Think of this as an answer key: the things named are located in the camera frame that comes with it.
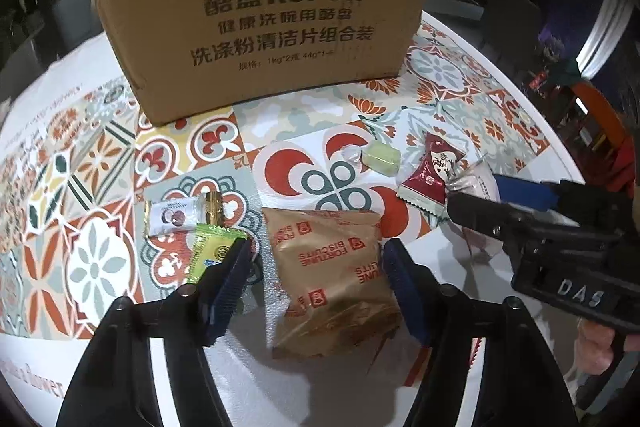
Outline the right hand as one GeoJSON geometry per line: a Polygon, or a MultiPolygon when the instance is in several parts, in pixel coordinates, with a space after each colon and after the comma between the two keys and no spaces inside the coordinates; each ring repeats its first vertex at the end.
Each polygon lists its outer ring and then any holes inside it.
{"type": "Polygon", "coordinates": [[[589,375],[601,375],[613,362],[615,332],[608,326],[580,319],[575,343],[575,363],[589,375]]]}

